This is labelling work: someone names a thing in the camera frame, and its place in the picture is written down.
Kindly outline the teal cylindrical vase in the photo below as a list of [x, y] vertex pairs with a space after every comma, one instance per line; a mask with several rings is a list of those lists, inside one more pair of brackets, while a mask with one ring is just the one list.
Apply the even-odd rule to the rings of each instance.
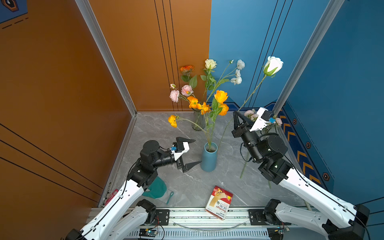
[[217, 166], [218, 146], [216, 143], [206, 143], [202, 153], [201, 169], [212, 172]]

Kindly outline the yellow orange ranunculus stem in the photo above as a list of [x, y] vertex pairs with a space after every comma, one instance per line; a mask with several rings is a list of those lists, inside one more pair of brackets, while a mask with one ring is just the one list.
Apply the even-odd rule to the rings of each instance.
[[208, 151], [213, 152], [214, 147], [212, 146], [213, 133], [216, 126], [216, 120], [218, 116], [225, 116], [229, 107], [225, 103], [228, 99], [228, 93], [224, 91], [217, 90], [214, 94], [212, 105], [209, 107], [209, 112], [207, 113], [207, 131], [208, 131]]

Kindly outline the clear glass vase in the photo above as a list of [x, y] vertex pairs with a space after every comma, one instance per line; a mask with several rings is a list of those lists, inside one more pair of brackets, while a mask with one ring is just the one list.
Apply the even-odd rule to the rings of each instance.
[[192, 128], [195, 131], [201, 131], [206, 127], [206, 118], [204, 115], [201, 114], [201, 111], [199, 109], [193, 109], [193, 111], [194, 117]]

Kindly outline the orange flower bunch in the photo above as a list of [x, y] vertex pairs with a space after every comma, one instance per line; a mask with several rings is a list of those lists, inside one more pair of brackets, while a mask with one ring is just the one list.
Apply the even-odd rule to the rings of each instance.
[[[202, 115], [206, 115], [208, 113], [210, 113], [212, 111], [211, 109], [211, 106], [208, 105], [206, 102], [203, 102], [201, 104], [201, 114]], [[175, 115], [171, 115], [169, 118], [168, 118], [168, 122], [171, 124], [172, 127], [176, 128], [177, 127], [177, 121], [180, 120], [180, 121], [188, 121], [188, 122], [191, 122], [193, 123], [193, 121], [189, 121], [187, 119], [184, 119], [184, 118], [180, 118], [179, 116], [175, 116]], [[205, 130], [202, 130], [205, 134], [206, 134], [206, 137], [207, 137], [207, 141], [209, 143], [209, 145], [212, 143], [212, 134], [210, 134], [209, 130], [205, 131]]]

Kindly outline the white ranunculus flower stem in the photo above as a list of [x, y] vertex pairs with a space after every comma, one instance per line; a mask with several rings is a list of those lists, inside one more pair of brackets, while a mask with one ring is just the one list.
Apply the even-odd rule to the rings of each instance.
[[233, 85], [240, 85], [243, 81], [241, 76], [241, 70], [243, 70], [246, 66], [245, 62], [243, 60], [237, 60], [236, 66], [229, 71], [228, 68], [234, 65], [234, 60], [229, 61], [228, 65], [224, 69], [223, 73], [221, 74], [218, 82], [214, 86], [214, 90], [216, 90], [218, 87], [225, 83], [231, 83]]

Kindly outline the orange poppy flower stem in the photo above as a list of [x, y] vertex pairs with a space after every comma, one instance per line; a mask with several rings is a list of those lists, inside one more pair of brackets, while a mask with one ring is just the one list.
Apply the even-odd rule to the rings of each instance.
[[199, 103], [199, 100], [193, 96], [189, 96], [187, 98], [189, 101], [189, 108], [190, 109], [195, 109], [195, 110], [200, 110], [201, 109], [201, 104]]

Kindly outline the white rose bud stem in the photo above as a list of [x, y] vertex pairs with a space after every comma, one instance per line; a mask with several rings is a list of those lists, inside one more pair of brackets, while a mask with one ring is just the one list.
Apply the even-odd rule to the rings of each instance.
[[258, 85], [256, 85], [256, 87], [254, 88], [253, 92], [244, 101], [244, 103], [241, 105], [239, 110], [241, 110], [246, 105], [246, 103], [252, 98], [252, 96], [260, 88], [260, 86], [262, 85], [262, 83], [264, 82], [264, 80], [266, 78], [268, 78], [268, 77], [273, 78], [276, 75], [276, 73], [279, 72], [282, 69], [283, 64], [284, 64], [284, 62], [280, 58], [273, 57], [273, 56], [268, 56], [267, 62], [265, 63], [265, 65], [262, 68], [264, 75], [263, 75], [263, 78], [262, 78], [261, 82]]

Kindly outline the pink peony flower stem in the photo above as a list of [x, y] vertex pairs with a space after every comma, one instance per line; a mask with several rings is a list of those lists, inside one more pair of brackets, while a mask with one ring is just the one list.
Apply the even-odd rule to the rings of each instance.
[[188, 102], [189, 101], [188, 98], [191, 96], [192, 97], [194, 96], [194, 90], [190, 85], [184, 85], [181, 88], [181, 91], [179, 91], [177, 90], [175, 84], [170, 84], [170, 89], [171, 89], [170, 99], [174, 103], [178, 103], [179, 99], [182, 99]]

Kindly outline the cream white rose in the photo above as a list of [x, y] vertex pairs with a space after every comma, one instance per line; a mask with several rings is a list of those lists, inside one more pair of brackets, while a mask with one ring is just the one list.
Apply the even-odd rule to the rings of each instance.
[[204, 74], [200, 75], [202, 81], [205, 84], [205, 94], [207, 93], [207, 91], [213, 90], [216, 85], [216, 80], [212, 75], [216, 66], [217, 66], [217, 62], [215, 60], [213, 59], [205, 60], [205, 68], [203, 69]]

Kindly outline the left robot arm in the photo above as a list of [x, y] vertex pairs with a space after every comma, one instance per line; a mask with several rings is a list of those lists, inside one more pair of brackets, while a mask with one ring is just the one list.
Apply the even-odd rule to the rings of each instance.
[[126, 211], [154, 182], [158, 168], [176, 164], [178, 169], [186, 173], [198, 164], [184, 164], [182, 159], [193, 142], [191, 139], [177, 137], [173, 145], [165, 150], [155, 140], [145, 142], [140, 158], [129, 171], [116, 196], [81, 230], [71, 230], [66, 239], [123, 240], [137, 227], [152, 223], [156, 206], [147, 200], [139, 201], [129, 214]]

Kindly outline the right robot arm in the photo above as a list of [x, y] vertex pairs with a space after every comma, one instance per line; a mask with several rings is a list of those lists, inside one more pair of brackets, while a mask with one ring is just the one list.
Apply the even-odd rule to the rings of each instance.
[[290, 206], [271, 199], [263, 211], [269, 225], [294, 224], [317, 232], [328, 240], [362, 240], [369, 237], [367, 222], [370, 210], [362, 204], [346, 202], [313, 183], [285, 160], [288, 147], [277, 133], [259, 135], [273, 114], [267, 109], [255, 122], [239, 111], [233, 112], [234, 138], [241, 138], [250, 153], [250, 161], [259, 164], [259, 171], [268, 181], [281, 186], [315, 207], [315, 211]]

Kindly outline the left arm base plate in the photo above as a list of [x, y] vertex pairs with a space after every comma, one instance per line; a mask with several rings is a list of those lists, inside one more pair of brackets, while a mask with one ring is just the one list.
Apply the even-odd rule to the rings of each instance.
[[169, 209], [156, 209], [148, 214], [146, 225], [161, 225], [168, 226], [170, 220], [170, 210]]

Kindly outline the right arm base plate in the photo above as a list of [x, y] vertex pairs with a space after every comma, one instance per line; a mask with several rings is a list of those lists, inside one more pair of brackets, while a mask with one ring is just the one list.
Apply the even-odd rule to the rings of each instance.
[[268, 226], [269, 225], [266, 222], [267, 219], [265, 217], [264, 210], [249, 209], [248, 214], [249, 214], [251, 226]]

